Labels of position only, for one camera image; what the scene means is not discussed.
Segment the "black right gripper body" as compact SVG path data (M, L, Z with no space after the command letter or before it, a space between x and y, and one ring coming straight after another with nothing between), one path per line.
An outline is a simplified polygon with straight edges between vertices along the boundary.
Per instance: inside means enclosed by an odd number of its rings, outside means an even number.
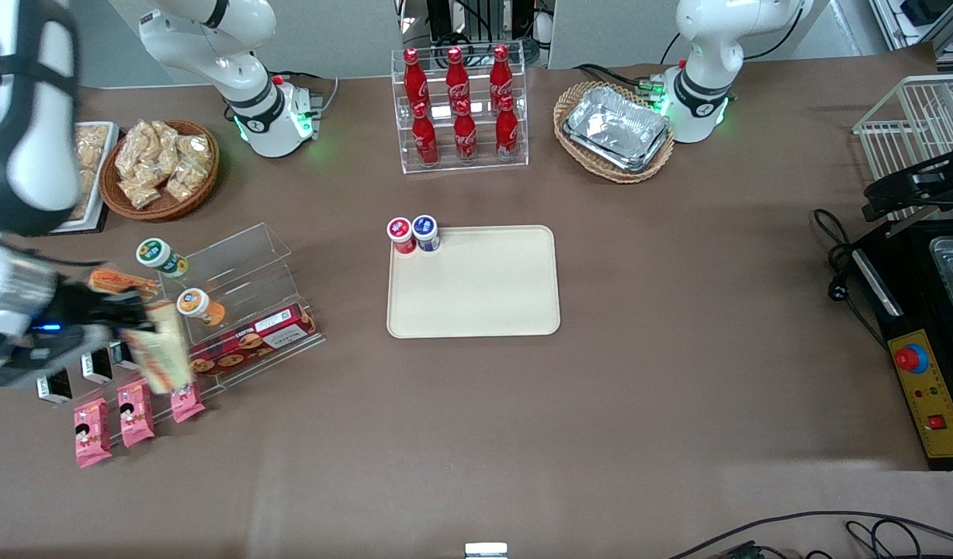
M110 340L133 327L133 287L100 291L85 283L56 282L50 303L41 312L41 333L59 336L90 326L106 327Z

